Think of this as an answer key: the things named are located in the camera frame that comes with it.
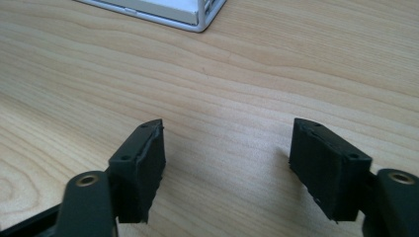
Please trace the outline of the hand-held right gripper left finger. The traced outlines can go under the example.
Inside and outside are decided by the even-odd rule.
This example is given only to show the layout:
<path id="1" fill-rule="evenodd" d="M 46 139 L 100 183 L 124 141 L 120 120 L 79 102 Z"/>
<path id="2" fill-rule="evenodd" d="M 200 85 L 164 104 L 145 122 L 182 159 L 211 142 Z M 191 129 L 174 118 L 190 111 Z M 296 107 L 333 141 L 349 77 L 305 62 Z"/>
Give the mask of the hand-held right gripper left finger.
<path id="1" fill-rule="evenodd" d="M 109 160 L 113 207 L 119 223 L 148 221 L 166 165 L 163 121 L 139 125 Z"/>

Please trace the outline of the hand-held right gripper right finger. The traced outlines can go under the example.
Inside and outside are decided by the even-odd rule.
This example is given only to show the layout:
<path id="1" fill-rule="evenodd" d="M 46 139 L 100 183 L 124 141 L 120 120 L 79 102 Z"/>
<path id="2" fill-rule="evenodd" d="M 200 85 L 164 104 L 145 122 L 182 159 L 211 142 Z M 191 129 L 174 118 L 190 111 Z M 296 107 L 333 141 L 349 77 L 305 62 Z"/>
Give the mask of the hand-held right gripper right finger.
<path id="1" fill-rule="evenodd" d="M 354 221 L 373 159 L 321 123 L 293 122 L 290 168 L 324 214 Z"/>

